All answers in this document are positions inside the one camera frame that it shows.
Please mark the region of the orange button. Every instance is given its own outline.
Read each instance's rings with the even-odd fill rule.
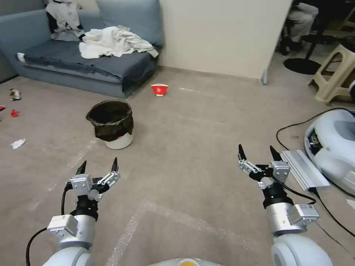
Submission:
[[[193,262],[183,262],[180,266],[196,266]]]

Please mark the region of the white wall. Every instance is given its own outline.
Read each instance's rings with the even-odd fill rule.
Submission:
[[[95,0],[79,0],[97,8]],[[160,0],[163,66],[260,78],[291,0]]]

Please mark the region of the paper scrap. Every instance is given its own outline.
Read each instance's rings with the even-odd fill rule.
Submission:
[[[18,147],[21,147],[25,142],[26,142],[26,139],[16,140],[14,143],[11,143],[11,147],[12,147],[12,149],[15,150]]]

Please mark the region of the gray pants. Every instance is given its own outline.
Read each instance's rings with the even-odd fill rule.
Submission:
[[[303,35],[308,35],[317,15],[318,8],[305,3],[300,3],[297,7],[292,7],[287,16],[287,18],[294,23],[291,28],[291,40],[300,42]]]

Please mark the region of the beige carpet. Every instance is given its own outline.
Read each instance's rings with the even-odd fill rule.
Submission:
[[[314,100],[309,77],[292,73],[276,57],[270,84],[233,76],[164,68],[128,102],[133,108],[135,139],[119,151],[94,137],[85,115],[111,97],[16,78],[0,85],[2,265],[24,265],[31,235],[60,214],[65,182],[88,161],[94,177],[109,170],[118,157],[122,179],[104,194],[93,255],[96,265],[143,266],[192,256],[223,265],[271,265],[263,195],[255,181],[237,168],[237,146],[247,157],[268,163],[269,145],[281,150],[275,132],[326,110]],[[166,83],[166,96],[156,97],[149,84]],[[8,100],[9,89],[22,92]],[[11,118],[11,109],[20,116]],[[302,147],[306,125],[284,132],[288,147]],[[12,150],[10,143],[26,138]],[[300,190],[289,178],[287,184]],[[355,210],[335,188],[321,193],[331,211],[353,232]],[[290,195],[296,203],[306,200]],[[66,212],[75,208],[68,193]],[[338,227],[320,205],[319,224],[311,237],[334,265],[354,265],[355,240]],[[31,248],[32,265],[42,265],[55,252],[54,237],[42,233]]]

